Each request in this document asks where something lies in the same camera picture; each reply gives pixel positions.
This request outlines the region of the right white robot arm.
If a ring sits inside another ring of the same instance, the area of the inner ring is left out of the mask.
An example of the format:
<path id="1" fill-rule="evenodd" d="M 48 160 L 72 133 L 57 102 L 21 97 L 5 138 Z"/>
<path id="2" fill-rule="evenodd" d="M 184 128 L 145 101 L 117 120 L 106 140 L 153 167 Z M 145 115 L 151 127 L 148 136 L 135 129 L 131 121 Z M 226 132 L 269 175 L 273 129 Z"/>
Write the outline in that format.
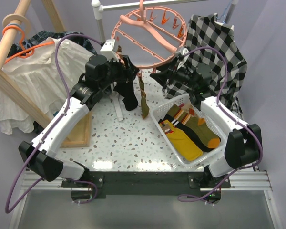
<path id="1" fill-rule="evenodd" d="M 262 159 L 261 129 L 258 125 L 249 125 L 228 110 L 210 90 L 212 79 L 210 66 L 199 63 L 193 73 L 187 73 L 171 65 L 150 77 L 161 86 L 180 83 L 190 89 L 191 105 L 213 121 L 226 136 L 224 155 L 206 167 L 203 183 L 214 187 L 220 181 L 220 176 L 236 169 L 245 168 L 247 164 Z"/>

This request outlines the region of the black striped sock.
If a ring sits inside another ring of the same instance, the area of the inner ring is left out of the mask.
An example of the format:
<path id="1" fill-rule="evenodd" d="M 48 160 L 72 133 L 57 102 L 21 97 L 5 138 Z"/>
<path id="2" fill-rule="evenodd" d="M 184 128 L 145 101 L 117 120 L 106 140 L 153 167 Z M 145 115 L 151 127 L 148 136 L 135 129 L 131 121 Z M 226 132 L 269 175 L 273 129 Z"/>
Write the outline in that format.
<path id="1" fill-rule="evenodd" d="M 118 82 L 114 87 L 114 91 L 123 97 L 122 101 L 127 111 L 137 108 L 138 100 L 134 94 L 133 81 Z"/>

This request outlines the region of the pink round clip hanger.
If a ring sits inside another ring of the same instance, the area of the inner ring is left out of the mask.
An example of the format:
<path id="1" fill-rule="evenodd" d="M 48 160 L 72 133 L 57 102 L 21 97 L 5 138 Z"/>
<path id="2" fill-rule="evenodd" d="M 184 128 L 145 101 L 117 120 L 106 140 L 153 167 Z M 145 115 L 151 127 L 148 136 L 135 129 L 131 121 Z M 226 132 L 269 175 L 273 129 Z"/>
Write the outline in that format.
<path id="1" fill-rule="evenodd" d="M 186 34 L 181 14 L 166 6 L 147 6 L 141 0 L 137 9 L 120 16 L 111 38 L 136 67 L 151 69 L 171 61 L 185 45 Z"/>

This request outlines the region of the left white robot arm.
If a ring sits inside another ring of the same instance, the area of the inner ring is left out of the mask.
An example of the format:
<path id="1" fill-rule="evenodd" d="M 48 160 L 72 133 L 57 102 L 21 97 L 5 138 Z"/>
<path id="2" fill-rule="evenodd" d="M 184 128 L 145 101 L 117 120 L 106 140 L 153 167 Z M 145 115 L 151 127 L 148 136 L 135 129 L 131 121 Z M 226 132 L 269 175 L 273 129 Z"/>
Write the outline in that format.
<path id="1" fill-rule="evenodd" d="M 86 186 L 91 180 L 89 169 L 75 161 L 58 160 L 56 154 L 71 130 L 100 101 L 105 89 L 112 83 L 132 82 L 138 72 L 128 55 L 122 55 L 119 62 L 109 61 L 103 55 L 91 56 L 54 119 L 31 142 L 20 144 L 24 167 L 49 182 L 60 177 L 72 180 L 78 187 Z"/>

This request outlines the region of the olive orange sock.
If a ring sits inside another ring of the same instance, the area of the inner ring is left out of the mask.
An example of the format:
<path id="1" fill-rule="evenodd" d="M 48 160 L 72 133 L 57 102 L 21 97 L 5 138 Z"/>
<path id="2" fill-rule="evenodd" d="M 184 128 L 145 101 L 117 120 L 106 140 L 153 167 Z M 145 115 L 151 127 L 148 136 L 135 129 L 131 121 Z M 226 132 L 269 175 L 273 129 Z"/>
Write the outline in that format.
<path id="1" fill-rule="evenodd" d="M 208 148 L 213 150 L 220 145 L 221 138 L 209 129 L 203 118 L 193 117 L 175 104 L 169 109 L 167 115 L 192 129 Z"/>
<path id="2" fill-rule="evenodd" d="M 139 88 L 140 88 L 140 95 L 141 95 L 141 111 L 142 111 L 142 119 L 147 118 L 150 108 L 147 104 L 146 100 L 146 93 L 144 89 L 144 82 L 143 82 L 143 74 L 142 72 L 138 73 L 138 81 L 139 81 Z"/>

